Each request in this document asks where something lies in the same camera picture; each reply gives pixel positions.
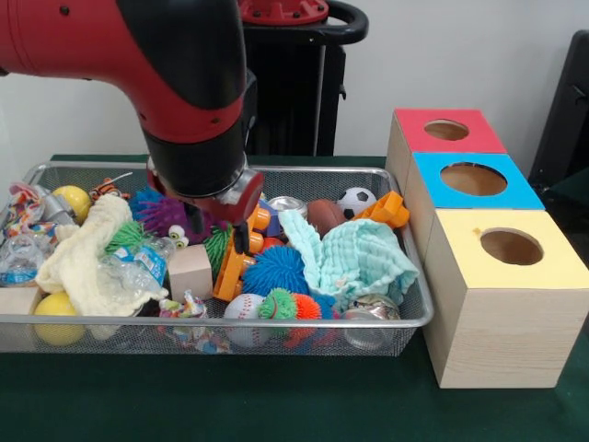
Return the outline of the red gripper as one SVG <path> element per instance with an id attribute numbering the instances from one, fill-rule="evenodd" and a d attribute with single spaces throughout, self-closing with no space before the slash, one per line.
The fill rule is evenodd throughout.
<path id="1" fill-rule="evenodd" d="M 172 191 L 160 178 L 153 160 L 146 163 L 147 180 L 151 188 L 164 196 L 181 201 L 194 234 L 203 232 L 202 215 L 207 214 L 233 226 L 234 250 L 237 254 L 249 253 L 249 229 L 244 223 L 258 203 L 263 187 L 263 175 L 252 169 L 245 158 L 237 178 L 226 189 L 203 197 L 185 196 Z"/>

